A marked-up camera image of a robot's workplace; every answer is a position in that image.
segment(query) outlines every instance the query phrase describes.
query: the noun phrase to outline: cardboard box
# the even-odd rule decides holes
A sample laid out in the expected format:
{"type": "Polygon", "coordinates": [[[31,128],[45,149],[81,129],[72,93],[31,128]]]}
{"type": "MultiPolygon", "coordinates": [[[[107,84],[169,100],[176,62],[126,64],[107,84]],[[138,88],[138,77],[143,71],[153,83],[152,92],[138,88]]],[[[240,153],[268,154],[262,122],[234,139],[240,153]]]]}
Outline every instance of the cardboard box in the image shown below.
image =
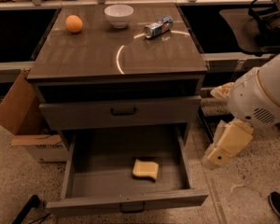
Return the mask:
{"type": "Polygon", "coordinates": [[[66,161],[68,147],[58,134],[42,133],[46,121],[23,70],[0,104],[0,125],[14,134],[12,146],[22,146],[37,161],[66,161]]]}

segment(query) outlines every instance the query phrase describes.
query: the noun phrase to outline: silver can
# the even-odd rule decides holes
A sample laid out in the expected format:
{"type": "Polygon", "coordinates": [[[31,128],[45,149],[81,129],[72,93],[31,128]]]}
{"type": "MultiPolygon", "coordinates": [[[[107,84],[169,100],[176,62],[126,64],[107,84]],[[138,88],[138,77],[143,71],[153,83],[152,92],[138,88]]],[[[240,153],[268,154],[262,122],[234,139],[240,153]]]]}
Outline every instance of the silver can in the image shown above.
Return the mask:
{"type": "Polygon", "coordinates": [[[147,38],[152,38],[157,35],[161,35],[170,30],[174,25],[171,17],[166,16],[164,18],[157,19],[156,22],[146,25],[144,28],[144,33],[147,38]]]}

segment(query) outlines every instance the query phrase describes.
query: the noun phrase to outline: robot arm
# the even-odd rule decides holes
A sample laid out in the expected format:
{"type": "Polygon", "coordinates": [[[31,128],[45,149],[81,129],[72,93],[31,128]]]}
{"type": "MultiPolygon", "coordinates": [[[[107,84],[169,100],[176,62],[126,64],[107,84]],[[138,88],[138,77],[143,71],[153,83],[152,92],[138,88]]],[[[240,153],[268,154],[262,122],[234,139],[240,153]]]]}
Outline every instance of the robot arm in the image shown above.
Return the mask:
{"type": "Polygon", "coordinates": [[[235,119],[228,124],[219,123],[214,144],[205,152],[204,161],[213,168],[225,164],[244,149],[253,138],[254,128],[280,122],[280,54],[220,90],[214,89],[212,94],[220,100],[225,97],[235,119]]]}

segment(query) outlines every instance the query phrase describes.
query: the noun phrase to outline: speckled floor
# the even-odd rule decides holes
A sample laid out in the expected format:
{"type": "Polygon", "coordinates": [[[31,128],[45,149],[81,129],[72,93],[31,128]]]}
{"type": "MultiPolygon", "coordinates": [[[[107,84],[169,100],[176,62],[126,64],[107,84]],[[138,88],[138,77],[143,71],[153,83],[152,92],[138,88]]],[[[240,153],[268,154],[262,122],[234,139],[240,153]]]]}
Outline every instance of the speckled floor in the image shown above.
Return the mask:
{"type": "MultiPolygon", "coordinates": [[[[206,113],[217,112],[204,102],[206,113]]],[[[58,201],[64,163],[36,162],[23,147],[11,147],[12,134],[0,126],[0,224],[14,218],[36,194],[44,201],[58,201]]],[[[186,145],[190,174],[196,189],[208,189],[209,197],[200,207],[146,211],[140,214],[112,214],[57,218],[43,223],[191,223],[191,224],[278,224],[267,196],[280,192],[280,129],[255,130],[254,140],[236,158],[216,170],[202,166],[209,145],[199,119],[193,123],[186,145]]],[[[33,209],[23,223],[44,216],[45,208],[33,209]]]]}

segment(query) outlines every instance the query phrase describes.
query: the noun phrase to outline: drawer handle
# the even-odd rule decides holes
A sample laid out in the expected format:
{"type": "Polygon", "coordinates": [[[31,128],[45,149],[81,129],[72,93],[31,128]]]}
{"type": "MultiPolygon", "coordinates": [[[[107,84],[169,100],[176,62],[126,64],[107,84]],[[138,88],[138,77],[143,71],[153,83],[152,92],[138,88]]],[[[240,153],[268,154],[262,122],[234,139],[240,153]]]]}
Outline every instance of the drawer handle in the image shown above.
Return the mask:
{"type": "Polygon", "coordinates": [[[120,204],[119,210],[120,210],[120,212],[123,213],[123,214],[142,213],[142,212],[144,212],[144,211],[146,210],[146,203],[142,202],[142,208],[141,208],[141,209],[139,209],[139,210],[131,210],[131,211],[123,210],[122,204],[120,204]]]}
{"type": "Polygon", "coordinates": [[[134,107],[131,110],[117,110],[115,108],[111,108],[110,112],[111,112],[112,116],[132,116],[135,113],[137,113],[137,108],[134,107]]]}

